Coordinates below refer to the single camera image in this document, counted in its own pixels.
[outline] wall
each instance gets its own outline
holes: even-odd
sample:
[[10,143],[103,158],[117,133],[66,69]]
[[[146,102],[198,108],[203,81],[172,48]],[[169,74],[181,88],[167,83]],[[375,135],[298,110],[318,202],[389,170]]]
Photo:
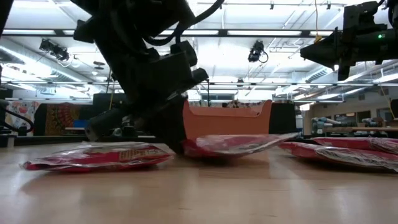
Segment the wall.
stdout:
[[[390,87],[389,94],[387,95],[390,99],[398,98],[398,87]],[[312,106],[313,117],[331,116],[334,118],[336,114],[342,113],[353,113],[361,111],[371,111],[371,116],[377,116],[377,109],[388,108],[388,102],[386,98],[380,95],[378,92],[365,93],[365,100],[358,100],[358,95],[354,98],[348,98],[345,103],[339,103],[336,105],[327,104],[327,108],[323,107],[323,104],[316,104]]]

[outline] orange plastic container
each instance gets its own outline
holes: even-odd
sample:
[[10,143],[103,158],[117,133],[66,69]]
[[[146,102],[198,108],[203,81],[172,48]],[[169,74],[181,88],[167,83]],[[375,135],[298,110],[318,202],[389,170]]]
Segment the orange plastic container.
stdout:
[[209,108],[185,102],[183,120],[187,139],[209,134],[268,134],[272,101],[253,108]]

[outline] plastic wrapper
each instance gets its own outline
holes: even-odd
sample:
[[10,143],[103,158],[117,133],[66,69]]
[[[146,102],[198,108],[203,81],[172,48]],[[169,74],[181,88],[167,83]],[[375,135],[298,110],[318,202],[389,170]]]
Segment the plastic wrapper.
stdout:
[[319,146],[301,142],[287,142],[279,146],[293,155],[323,161],[368,168],[387,168],[398,171],[398,155],[386,152]]
[[323,146],[345,147],[398,154],[398,139],[390,138],[314,138]]
[[270,149],[294,138],[291,134],[209,135],[182,143],[188,157],[241,157]]
[[152,166],[172,157],[156,146],[142,142],[82,144],[71,150],[55,152],[23,163],[26,170],[88,172],[126,170]]

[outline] ceiling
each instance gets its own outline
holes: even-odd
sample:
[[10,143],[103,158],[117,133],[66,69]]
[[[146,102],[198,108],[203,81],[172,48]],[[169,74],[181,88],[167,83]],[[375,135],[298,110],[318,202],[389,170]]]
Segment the ceiling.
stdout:
[[[213,4],[214,0],[189,0],[191,10],[198,15]],[[192,29],[294,29],[294,30],[315,30],[316,26],[320,30],[333,30],[335,27],[343,26],[343,7],[351,4],[359,4],[364,1],[331,0],[331,7],[327,9],[326,0],[318,0],[318,16],[315,9],[314,0],[273,0],[274,8],[270,9],[271,1],[260,0],[226,0],[221,9],[213,15],[196,24]],[[9,15],[6,29],[59,29],[74,30],[77,20],[87,20],[90,15],[70,1],[61,0],[14,0],[11,13]],[[375,15],[376,23],[388,24],[387,12],[381,11]],[[50,39],[53,43],[66,47],[71,59],[65,63],[57,62],[51,55],[43,55],[39,50],[39,45],[43,38]],[[94,61],[106,63],[105,59],[98,52],[94,44],[87,44],[73,40],[73,37],[56,37],[40,35],[5,35],[0,41],[0,46],[6,47],[5,43],[17,44],[13,51],[33,58],[37,64],[51,65],[51,69],[59,70],[56,77],[47,79],[37,78],[32,80],[54,80],[54,81],[95,81],[104,82],[109,75],[109,67],[103,66],[103,70],[95,69]],[[209,74],[211,82],[236,82],[238,78],[243,78],[245,82],[264,82],[264,83],[303,83],[306,79],[322,72],[319,78],[312,83],[336,83],[336,73],[331,70],[304,60],[300,57],[299,49],[313,43],[314,38],[258,38],[258,37],[184,37],[195,47],[198,56],[198,67],[204,68]],[[248,53],[256,40],[262,40],[269,54],[269,60],[265,64],[249,63]],[[156,47],[161,54],[169,52],[168,45]],[[359,63],[351,69],[350,75],[359,74],[369,67],[369,64]],[[379,70],[373,72],[372,78],[377,78]],[[27,80],[19,78],[18,74],[9,77],[8,80]],[[363,74],[355,79],[356,82],[366,82],[369,80],[368,74]],[[79,87],[76,91],[82,92],[88,85],[73,85]],[[18,86],[7,86],[13,89],[26,89]],[[110,88],[120,89],[119,85]],[[304,86],[303,88],[289,86],[212,86],[212,93],[236,93],[244,100],[266,100],[270,95],[287,96],[293,98],[302,93],[317,92],[317,95],[325,94],[328,86]],[[91,88],[83,95],[89,96],[98,91],[104,91],[104,86]],[[200,93],[206,93],[204,86],[192,90],[190,98],[197,98]]]

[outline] table surface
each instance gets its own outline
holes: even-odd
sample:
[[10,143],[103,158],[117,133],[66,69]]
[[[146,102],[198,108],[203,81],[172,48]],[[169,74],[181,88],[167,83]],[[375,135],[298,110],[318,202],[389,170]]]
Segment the table surface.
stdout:
[[271,149],[225,165],[60,174],[19,163],[76,144],[0,149],[0,223],[397,223],[398,175]]

